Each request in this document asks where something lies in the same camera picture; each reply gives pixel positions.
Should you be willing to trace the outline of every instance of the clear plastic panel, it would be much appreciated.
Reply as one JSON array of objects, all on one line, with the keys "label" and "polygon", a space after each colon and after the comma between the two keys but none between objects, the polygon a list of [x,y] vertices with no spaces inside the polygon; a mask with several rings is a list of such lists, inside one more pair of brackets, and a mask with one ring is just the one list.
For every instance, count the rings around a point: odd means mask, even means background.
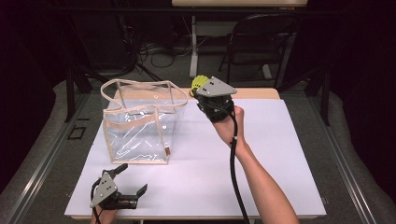
[{"label": "clear plastic panel", "polygon": [[167,163],[187,95],[169,81],[110,82],[102,87],[102,95],[104,134],[112,162]]}]

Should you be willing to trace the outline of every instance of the table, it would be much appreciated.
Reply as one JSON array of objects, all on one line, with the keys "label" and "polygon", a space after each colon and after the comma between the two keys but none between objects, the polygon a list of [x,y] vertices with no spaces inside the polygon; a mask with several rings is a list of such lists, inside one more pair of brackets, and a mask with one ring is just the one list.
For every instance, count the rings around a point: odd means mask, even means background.
[{"label": "table", "polygon": [[[276,90],[238,89],[233,98],[236,105],[246,110],[247,141],[284,190],[298,217],[325,216],[326,211],[289,112]],[[175,144],[167,165],[130,165],[115,178],[122,194],[135,194],[148,184],[137,209],[120,210],[117,218],[242,218],[230,178],[230,150],[219,140],[194,99],[187,103],[183,122],[172,141]],[[92,183],[102,170],[117,166],[110,164],[100,128],[64,214],[72,218],[90,218]],[[235,171],[249,218],[259,218],[238,161],[235,162]]]},{"label": "table", "polygon": [[[307,0],[172,0],[174,7],[305,7]],[[198,67],[198,49],[197,36],[198,35],[227,35],[235,25],[235,22],[205,22],[201,27],[208,27],[197,30],[200,24],[197,23],[196,17],[192,16],[191,22],[191,67],[190,78],[195,78]]]}]

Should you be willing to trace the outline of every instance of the hand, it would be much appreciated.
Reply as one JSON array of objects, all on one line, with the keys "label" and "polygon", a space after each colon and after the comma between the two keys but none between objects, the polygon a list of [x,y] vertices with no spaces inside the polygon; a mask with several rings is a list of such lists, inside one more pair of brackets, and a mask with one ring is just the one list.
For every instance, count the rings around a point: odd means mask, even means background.
[{"label": "hand", "polygon": [[[96,212],[99,216],[99,220],[101,224],[110,224],[114,218],[116,217],[117,211],[118,210],[103,210],[99,205],[95,206]],[[92,213],[91,217],[91,224],[96,224],[96,217]]]},{"label": "hand", "polygon": [[[235,115],[236,123],[238,124],[237,145],[245,144],[246,143],[244,136],[245,111],[242,107],[236,105],[234,107],[234,115]],[[233,119],[229,116],[222,121],[213,123],[213,126],[218,132],[218,135],[221,138],[221,140],[230,147],[231,142],[233,141],[233,132],[234,132]]]}]

